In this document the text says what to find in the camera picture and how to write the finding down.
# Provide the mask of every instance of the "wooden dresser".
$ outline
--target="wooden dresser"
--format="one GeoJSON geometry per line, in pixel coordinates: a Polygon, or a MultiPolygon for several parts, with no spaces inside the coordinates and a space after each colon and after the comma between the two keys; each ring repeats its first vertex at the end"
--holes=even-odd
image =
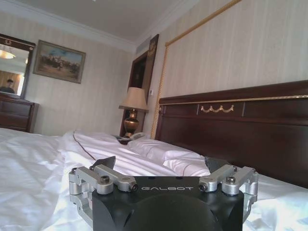
{"type": "Polygon", "coordinates": [[[33,132],[39,105],[0,95],[0,128],[33,132]]]}

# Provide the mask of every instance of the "mirror frame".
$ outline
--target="mirror frame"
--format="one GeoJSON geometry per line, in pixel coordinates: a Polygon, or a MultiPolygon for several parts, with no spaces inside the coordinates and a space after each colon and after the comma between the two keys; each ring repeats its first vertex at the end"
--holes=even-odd
{"type": "Polygon", "coordinates": [[[5,92],[0,93],[6,96],[13,97],[13,98],[24,99],[26,95],[26,87],[28,85],[28,77],[30,74],[30,67],[31,67],[31,62],[32,62],[33,51],[34,51],[36,44],[33,42],[28,42],[22,39],[14,38],[14,37],[3,35],[3,34],[0,34],[0,44],[4,44],[7,46],[11,46],[11,47],[18,48],[18,49],[29,52],[28,63],[26,65],[25,74],[24,74],[25,79],[24,79],[24,84],[23,84],[23,89],[21,91],[21,94],[16,95],[16,94],[10,94],[10,93],[5,93],[5,92]]]}

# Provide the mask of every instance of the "lamp base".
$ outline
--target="lamp base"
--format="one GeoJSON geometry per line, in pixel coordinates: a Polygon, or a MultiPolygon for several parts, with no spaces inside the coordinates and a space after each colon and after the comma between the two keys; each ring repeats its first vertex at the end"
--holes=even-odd
{"type": "Polygon", "coordinates": [[[137,129],[139,125],[139,121],[136,119],[137,117],[137,112],[135,109],[132,109],[129,112],[129,118],[126,118],[124,120],[124,127],[125,127],[125,136],[124,137],[131,137],[132,134],[134,134],[135,130],[137,129]]]}

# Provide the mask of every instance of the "table lamp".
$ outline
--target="table lamp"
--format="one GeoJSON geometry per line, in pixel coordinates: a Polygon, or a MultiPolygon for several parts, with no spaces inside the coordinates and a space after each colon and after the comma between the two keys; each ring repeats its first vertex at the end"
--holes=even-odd
{"type": "Polygon", "coordinates": [[[127,91],[126,98],[120,104],[119,108],[121,109],[129,109],[129,118],[124,120],[125,127],[125,137],[131,137],[134,134],[135,130],[139,125],[139,121],[136,119],[137,110],[148,112],[144,89],[142,88],[129,88],[127,91]]]}

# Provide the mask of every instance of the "crown molding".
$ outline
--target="crown molding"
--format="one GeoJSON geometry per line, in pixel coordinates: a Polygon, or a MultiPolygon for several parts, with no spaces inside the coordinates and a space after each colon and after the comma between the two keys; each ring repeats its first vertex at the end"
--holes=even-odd
{"type": "Polygon", "coordinates": [[[168,7],[136,40],[136,45],[142,44],[148,37],[161,33],[168,26],[178,20],[200,0],[181,0],[168,7]]]}
{"type": "Polygon", "coordinates": [[[18,17],[39,22],[47,26],[52,26],[87,39],[105,43],[121,50],[133,53],[136,52],[137,46],[132,41],[91,28],[52,13],[48,13],[29,5],[16,2],[14,0],[0,0],[0,6],[0,11],[14,14],[18,17]]]}

